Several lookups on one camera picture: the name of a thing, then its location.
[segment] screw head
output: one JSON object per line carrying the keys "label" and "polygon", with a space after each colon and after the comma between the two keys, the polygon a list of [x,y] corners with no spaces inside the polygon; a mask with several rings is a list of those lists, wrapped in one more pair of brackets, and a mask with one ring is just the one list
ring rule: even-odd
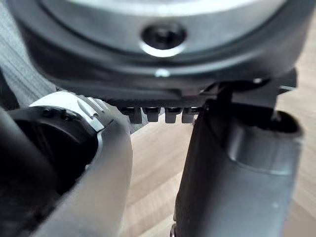
{"label": "screw head", "polygon": [[53,112],[53,110],[52,110],[51,108],[45,108],[45,109],[43,110],[42,115],[43,115],[43,117],[45,117],[45,118],[51,118],[51,117],[53,117],[54,112]]}
{"label": "screw head", "polygon": [[142,33],[144,43],[159,50],[173,49],[187,37],[185,30],[176,23],[159,23],[147,27]]}

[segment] gray plastic part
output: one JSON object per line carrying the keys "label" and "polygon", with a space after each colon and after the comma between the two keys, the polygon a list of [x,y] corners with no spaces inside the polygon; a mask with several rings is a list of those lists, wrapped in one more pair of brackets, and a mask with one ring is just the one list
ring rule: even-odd
{"label": "gray plastic part", "polygon": [[280,237],[301,128],[284,113],[293,131],[264,130],[219,111],[202,113],[195,123],[176,200],[176,235]]}

